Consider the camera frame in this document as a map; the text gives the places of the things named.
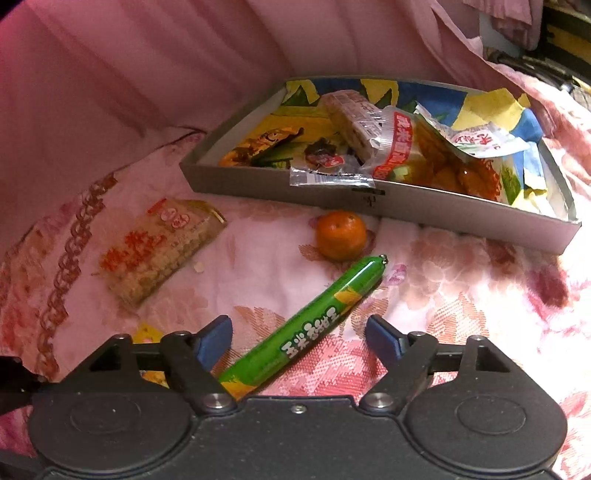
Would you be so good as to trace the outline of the orange snack bag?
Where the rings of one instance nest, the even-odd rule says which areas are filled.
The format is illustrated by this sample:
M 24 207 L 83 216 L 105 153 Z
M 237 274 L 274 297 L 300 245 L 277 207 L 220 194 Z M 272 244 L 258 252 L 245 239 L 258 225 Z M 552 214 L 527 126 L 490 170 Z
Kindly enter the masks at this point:
M 412 184 L 512 205 L 523 195 L 528 144 L 488 123 L 454 130 L 423 106 L 383 110 L 382 130 L 363 172 L 375 180 Z

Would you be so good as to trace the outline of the orange mandarin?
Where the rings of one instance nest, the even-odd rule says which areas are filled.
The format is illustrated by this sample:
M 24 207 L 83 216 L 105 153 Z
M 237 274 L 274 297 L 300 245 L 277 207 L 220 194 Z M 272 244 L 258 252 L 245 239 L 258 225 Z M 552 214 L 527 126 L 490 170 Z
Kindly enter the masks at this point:
M 353 212 L 329 212 L 315 225 L 315 247 L 332 261 L 355 260 L 362 255 L 367 240 L 366 223 Z

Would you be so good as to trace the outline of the green corn sausage stick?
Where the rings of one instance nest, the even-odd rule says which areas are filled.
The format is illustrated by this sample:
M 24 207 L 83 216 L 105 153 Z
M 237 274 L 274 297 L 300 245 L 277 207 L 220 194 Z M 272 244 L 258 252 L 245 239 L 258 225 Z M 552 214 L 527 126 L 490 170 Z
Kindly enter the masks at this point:
M 360 259 L 283 326 L 224 370 L 218 382 L 236 400 L 269 382 L 344 320 L 380 284 L 388 263 L 385 254 Z

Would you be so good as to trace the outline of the grey cardboard tray box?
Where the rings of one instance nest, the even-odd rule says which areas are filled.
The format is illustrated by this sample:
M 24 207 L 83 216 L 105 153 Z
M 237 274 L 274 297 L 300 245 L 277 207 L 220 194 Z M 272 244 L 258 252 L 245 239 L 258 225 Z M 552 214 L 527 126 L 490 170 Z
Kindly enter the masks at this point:
M 303 79 L 290 78 L 259 99 L 246 104 L 197 144 L 179 167 L 197 193 L 339 207 L 365 215 L 418 223 L 562 254 L 582 226 L 573 192 L 549 148 L 541 144 L 553 215 L 520 210 L 499 202 L 421 186 L 378 181 L 372 188 L 290 186 L 287 170 L 221 167 L 218 162 L 261 121 L 295 93 L 304 93 Z

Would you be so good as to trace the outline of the pink curtain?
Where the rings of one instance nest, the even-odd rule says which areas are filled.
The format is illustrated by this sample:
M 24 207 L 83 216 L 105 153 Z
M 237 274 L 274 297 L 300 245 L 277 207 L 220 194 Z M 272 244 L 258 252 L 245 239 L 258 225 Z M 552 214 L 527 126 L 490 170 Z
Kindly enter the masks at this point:
M 1 21 L 1 244 L 290 77 L 520 88 L 436 1 L 25 1 Z

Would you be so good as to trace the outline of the white wrapped cake packet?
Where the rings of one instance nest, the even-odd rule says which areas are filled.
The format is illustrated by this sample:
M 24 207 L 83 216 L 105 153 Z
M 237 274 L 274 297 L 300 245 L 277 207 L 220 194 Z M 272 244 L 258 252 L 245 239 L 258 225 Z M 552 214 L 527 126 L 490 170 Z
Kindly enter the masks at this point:
M 355 90 L 322 95 L 321 104 L 332 124 L 363 162 L 379 149 L 383 116 L 381 110 Z

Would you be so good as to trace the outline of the pink floral blanket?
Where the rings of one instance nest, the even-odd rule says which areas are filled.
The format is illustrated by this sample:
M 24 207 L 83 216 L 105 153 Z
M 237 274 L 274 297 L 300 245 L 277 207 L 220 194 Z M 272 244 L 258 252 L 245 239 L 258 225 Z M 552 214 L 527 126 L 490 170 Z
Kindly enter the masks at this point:
M 228 315 L 231 363 L 339 278 L 318 254 L 318 209 L 211 196 L 228 227 L 136 309 L 98 274 L 101 254 L 164 197 L 189 199 L 179 163 L 198 135 L 102 176 L 39 218 L 1 251 L 1 350 L 60 379 L 111 335 L 156 341 Z M 566 479 L 590 475 L 590 228 L 563 255 L 388 219 L 368 218 L 369 249 L 390 264 L 383 285 L 301 362 L 270 384 L 280 396 L 360 397 L 384 374 L 365 346 L 367 318 L 444 343 L 486 335 L 564 409 L 556 461 Z

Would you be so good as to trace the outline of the yellow brown snack packet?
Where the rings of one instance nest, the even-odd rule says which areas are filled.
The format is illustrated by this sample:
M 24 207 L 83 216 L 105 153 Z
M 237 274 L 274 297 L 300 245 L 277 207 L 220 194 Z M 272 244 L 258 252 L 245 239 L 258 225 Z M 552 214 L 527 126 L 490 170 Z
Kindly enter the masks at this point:
M 259 136 L 246 138 L 226 153 L 218 165 L 221 167 L 252 166 L 257 160 L 280 146 L 304 134 L 303 127 L 270 129 Z

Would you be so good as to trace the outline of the clear-wrapped corn cracker pack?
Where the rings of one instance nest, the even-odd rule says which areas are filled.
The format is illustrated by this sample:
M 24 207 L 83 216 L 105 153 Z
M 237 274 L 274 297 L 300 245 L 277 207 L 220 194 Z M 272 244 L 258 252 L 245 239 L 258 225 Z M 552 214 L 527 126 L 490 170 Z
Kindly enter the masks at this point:
M 122 303 L 136 307 L 227 224 L 210 203 L 163 198 L 100 256 L 100 276 Z

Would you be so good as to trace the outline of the yellow purple snack bar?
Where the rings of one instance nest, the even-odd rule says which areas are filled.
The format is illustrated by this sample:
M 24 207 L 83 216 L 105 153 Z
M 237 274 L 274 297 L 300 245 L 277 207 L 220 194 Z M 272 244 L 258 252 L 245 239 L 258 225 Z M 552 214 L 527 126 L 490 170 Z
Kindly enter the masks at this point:
M 147 323 L 139 324 L 137 330 L 132 334 L 132 340 L 134 344 L 158 343 L 162 337 L 163 333 L 160 330 Z M 158 384 L 165 388 L 168 387 L 163 372 L 141 370 L 140 374 L 144 380 Z

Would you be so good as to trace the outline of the small dark candy packet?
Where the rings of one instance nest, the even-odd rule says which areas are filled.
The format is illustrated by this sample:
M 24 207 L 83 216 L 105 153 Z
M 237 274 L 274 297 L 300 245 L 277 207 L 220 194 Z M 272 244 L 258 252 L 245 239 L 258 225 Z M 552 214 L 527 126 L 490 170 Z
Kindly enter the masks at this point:
M 337 146 L 324 137 L 305 147 L 304 159 L 315 168 L 332 169 L 345 164 L 344 157 L 337 152 Z

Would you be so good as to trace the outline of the dark wooden desk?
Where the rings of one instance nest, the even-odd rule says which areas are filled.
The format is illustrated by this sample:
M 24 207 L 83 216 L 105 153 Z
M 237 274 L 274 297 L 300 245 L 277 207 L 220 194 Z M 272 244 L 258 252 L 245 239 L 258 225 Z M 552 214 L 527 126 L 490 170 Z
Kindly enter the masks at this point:
M 537 52 L 590 80 L 590 2 L 545 1 Z

